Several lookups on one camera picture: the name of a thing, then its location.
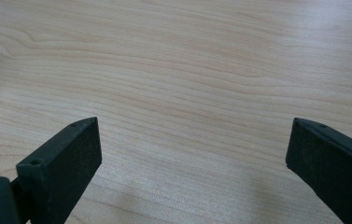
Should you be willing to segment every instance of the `round hole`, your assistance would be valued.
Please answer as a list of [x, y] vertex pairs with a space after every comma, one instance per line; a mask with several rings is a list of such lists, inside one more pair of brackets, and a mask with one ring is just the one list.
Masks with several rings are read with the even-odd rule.
[[30, 162], [30, 164], [39, 165], [39, 164], [41, 164], [41, 160], [33, 160], [33, 161]]

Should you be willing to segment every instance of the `light wood tabletop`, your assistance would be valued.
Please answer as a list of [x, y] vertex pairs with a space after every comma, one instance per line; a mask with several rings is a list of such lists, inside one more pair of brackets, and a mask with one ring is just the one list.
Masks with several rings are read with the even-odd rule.
[[352, 137], [352, 1], [0, 0], [0, 175], [97, 117], [67, 223], [341, 223], [285, 164]]

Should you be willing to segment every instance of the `wooden table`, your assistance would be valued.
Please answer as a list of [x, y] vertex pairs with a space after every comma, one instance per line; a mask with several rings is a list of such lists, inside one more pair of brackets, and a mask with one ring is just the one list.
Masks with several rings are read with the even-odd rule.
[[0, 175], [94, 116], [67, 223], [341, 223], [285, 156], [352, 137], [352, 1], [0, 0]]

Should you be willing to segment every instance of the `wood grain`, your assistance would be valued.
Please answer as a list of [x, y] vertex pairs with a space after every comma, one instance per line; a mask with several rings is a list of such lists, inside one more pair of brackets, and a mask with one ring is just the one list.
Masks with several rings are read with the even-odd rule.
[[92, 116], [67, 223], [341, 223], [285, 155], [294, 117], [352, 137], [352, 1], [0, 0], [0, 175]]

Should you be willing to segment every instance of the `screw hole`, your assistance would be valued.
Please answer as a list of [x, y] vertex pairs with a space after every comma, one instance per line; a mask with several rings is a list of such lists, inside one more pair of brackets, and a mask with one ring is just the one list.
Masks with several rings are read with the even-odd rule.
[[30, 164], [39, 165], [39, 164], [41, 164], [41, 160], [33, 160], [33, 161], [30, 162]]

